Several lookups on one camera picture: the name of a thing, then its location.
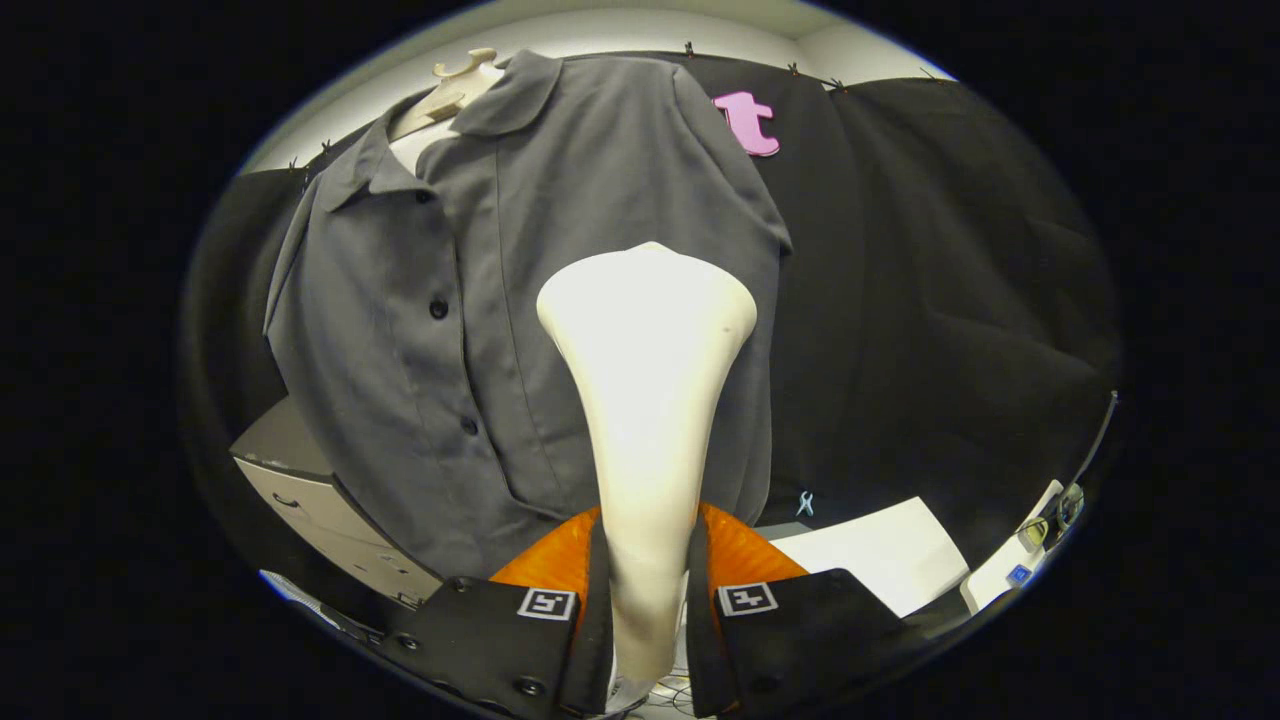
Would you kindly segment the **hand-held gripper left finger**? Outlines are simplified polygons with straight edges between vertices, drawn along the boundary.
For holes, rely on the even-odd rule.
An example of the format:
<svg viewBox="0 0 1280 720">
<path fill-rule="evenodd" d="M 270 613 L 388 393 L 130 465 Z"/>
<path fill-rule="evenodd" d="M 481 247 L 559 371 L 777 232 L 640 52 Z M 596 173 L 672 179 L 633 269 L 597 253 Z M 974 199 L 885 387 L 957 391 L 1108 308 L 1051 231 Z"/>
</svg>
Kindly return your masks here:
<svg viewBox="0 0 1280 720">
<path fill-rule="evenodd" d="M 611 560 L 591 509 L 494 577 L 452 577 L 390 624 L 379 653 L 419 680 L 513 719 L 607 711 L 614 673 Z"/>
</svg>

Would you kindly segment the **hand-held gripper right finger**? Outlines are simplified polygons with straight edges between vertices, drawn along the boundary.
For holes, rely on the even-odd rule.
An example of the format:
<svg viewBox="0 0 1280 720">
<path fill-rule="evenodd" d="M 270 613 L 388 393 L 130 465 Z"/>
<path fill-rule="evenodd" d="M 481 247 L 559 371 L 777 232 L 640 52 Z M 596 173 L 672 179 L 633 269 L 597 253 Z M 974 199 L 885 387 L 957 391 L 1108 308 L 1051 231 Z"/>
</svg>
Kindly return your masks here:
<svg viewBox="0 0 1280 720">
<path fill-rule="evenodd" d="M 808 571 L 710 503 L 698 506 L 687 569 L 696 717 L 795 717 L 878 682 L 928 646 L 849 570 Z"/>
</svg>

